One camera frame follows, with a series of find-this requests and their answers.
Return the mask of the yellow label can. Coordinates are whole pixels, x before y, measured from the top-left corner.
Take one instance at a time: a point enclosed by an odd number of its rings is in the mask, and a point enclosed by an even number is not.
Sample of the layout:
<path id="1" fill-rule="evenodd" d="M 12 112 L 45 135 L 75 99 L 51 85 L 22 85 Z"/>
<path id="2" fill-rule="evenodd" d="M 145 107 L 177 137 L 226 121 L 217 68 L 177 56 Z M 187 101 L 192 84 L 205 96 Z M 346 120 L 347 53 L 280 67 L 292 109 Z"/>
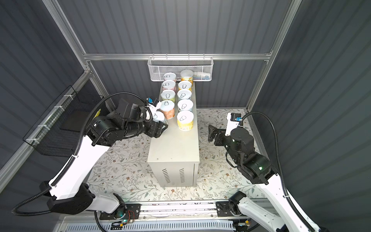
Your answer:
<path id="1" fill-rule="evenodd" d="M 160 96 L 163 101 L 175 102 L 176 93 L 173 90 L 163 90 Z"/>

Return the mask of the pink label can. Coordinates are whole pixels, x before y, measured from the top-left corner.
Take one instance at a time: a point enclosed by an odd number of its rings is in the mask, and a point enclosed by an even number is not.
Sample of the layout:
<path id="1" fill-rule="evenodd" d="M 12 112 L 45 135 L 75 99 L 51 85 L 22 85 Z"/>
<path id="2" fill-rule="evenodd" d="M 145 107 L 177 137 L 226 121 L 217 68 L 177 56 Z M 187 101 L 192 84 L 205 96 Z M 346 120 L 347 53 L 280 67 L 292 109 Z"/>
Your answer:
<path id="1" fill-rule="evenodd" d="M 172 91 L 176 92 L 176 82 L 173 81 L 173 80 L 165 80 L 162 83 L 162 90 L 163 91 L 172 90 Z"/>
<path id="2" fill-rule="evenodd" d="M 175 81 L 175 82 L 176 82 L 176 78 L 177 78 L 177 76 L 176 76 L 176 74 L 173 73 L 173 72 L 167 72 L 167 73 L 165 73 L 165 74 L 163 75 L 163 78 L 164 78 L 165 81 L 167 81 L 167 80 L 171 80 L 171 81 Z"/>

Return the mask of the teal label can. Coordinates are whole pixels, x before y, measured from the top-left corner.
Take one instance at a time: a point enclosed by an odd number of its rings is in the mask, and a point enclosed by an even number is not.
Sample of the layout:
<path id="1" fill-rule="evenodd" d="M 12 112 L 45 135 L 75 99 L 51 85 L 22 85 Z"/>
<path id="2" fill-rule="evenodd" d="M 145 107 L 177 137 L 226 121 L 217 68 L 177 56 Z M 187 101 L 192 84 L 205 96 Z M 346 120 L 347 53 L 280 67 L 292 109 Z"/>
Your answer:
<path id="1" fill-rule="evenodd" d="M 179 90 L 177 93 L 178 100 L 190 100 L 192 96 L 192 92 L 187 89 Z"/>

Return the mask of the pink label can front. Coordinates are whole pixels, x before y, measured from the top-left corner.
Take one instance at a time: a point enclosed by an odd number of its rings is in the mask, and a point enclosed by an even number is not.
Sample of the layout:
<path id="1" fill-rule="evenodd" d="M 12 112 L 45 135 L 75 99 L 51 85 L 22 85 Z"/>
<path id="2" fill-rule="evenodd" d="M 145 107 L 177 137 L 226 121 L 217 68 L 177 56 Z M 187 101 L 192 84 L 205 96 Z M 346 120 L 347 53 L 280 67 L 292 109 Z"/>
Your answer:
<path id="1" fill-rule="evenodd" d="M 165 73 L 165 74 L 163 75 L 163 78 L 164 78 L 165 81 L 167 81 L 167 80 L 171 80 L 171 81 L 175 81 L 175 82 L 176 82 L 176 78 L 177 78 L 177 76 L 176 76 L 176 74 L 173 73 L 173 72 L 167 72 L 167 73 Z"/>

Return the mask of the orange label can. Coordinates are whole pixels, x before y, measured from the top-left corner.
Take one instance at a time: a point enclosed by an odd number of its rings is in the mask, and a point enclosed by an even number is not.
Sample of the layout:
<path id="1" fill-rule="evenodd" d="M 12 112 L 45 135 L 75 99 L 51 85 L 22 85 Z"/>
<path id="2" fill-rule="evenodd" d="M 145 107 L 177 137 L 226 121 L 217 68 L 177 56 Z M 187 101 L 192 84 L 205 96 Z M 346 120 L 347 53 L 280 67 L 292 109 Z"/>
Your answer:
<path id="1" fill-rule="evenodd" d="M 181 81 L 189 81 L 191 84 L 193 84 L 193 76 L 194 72 L 192 70 L 182 70 L 180 72 Z"/>

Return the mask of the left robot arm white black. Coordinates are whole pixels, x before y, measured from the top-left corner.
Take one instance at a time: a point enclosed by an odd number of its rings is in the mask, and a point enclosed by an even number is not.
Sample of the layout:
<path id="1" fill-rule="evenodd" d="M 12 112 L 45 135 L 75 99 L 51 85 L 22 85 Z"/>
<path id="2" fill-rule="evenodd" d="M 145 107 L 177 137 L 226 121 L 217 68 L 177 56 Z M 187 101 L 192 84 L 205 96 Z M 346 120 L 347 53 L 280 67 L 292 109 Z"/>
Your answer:
<path id="1" fill-rule="evenodd" d="M 109 98 L 102 99 L 82 125 L 77 145 L 58 174 L 41 188 L 50 213 L 76 215 L 83 211 L 103 211 L 121 218 L 126 205 L 117 194 L 90 190 L 85 178 L 100 157 L 117 141 L 141 134 L 158 138 L 167 129 L 164 122 L 153 119 L 162 103 L 158 99 L 140 99 L 141 104 L 120 100 L 118 108 L 107 116 L 97 112 Z"/>

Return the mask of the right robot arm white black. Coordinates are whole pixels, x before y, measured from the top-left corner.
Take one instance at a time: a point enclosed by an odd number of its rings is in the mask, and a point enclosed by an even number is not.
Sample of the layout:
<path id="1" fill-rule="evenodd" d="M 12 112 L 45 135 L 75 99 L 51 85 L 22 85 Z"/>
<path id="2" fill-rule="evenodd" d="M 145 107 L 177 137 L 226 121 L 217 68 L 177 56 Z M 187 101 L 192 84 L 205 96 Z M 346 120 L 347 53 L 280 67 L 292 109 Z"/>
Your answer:
<path id="1" fill-rule="evenodd" d="M 233 215 L 249 216 L 270 232 L 328 231 L 311 220 L 282 187 L 278 172 L 265 156 L 255 151 L 254 138 L 246 129 L 237 127 L 228 132 L 210 125 L 208 133 L 208 141 L 226 149 L 227 163 L 260 189 L 277 212 L 272 214 L 238 191 L 229 198 Z"/>

